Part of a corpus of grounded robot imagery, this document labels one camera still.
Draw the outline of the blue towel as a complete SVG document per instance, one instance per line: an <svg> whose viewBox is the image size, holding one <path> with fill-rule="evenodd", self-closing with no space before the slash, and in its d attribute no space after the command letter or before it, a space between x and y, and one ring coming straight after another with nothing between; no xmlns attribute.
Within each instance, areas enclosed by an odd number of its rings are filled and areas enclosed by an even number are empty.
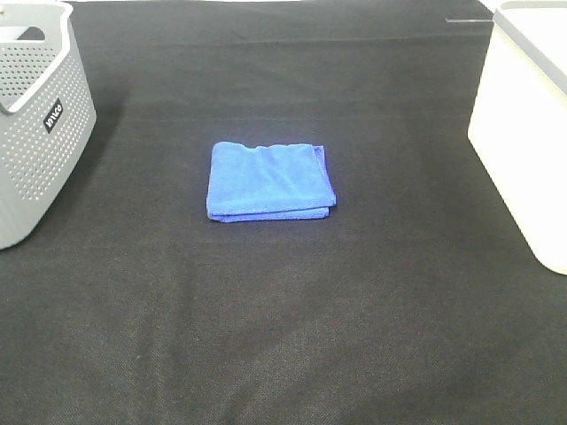
<svg viewBox="0 0 567 425"><path fill-rule="evenodd" d="M212 148L206 196L211 220L322 219L336 202L322 146L218 142Z"/></svg>

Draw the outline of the black table cloth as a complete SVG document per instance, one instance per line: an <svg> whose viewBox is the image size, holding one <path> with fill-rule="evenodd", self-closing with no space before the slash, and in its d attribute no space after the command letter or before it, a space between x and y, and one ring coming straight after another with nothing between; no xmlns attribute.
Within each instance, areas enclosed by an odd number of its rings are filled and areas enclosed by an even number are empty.
<svg viewBox="0 0 567 425"><path fill-rule="evenodd" d="M477 1L78 3L97 123L1 254L4 424L563 424L566 279L467 129ZM219 141L324 147L324 220L206 217Z"/></svg>

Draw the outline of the white plastic bin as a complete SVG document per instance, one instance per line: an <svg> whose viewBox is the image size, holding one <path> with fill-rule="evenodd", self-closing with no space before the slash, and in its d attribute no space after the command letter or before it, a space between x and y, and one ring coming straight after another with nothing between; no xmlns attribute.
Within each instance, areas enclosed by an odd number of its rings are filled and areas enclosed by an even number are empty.
<svg viewBox="0 0 567 425"><path fill-rule="evenodd" d="M493 15L468 137L535 258L566 272L566 3Z"/></svg>

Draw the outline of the grey perforated plastic basket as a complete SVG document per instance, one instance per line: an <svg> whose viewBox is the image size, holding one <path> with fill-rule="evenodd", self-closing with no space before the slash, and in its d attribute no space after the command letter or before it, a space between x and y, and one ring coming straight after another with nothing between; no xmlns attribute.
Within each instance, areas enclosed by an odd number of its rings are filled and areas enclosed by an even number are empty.
<svg viewBox="0 0 567 425"><path fill-rule="evenodd" d="M61 1L3 1L2 27L40 40L1 43L1 246L28 237L74 170L97 120L71 15Z"/></svg>

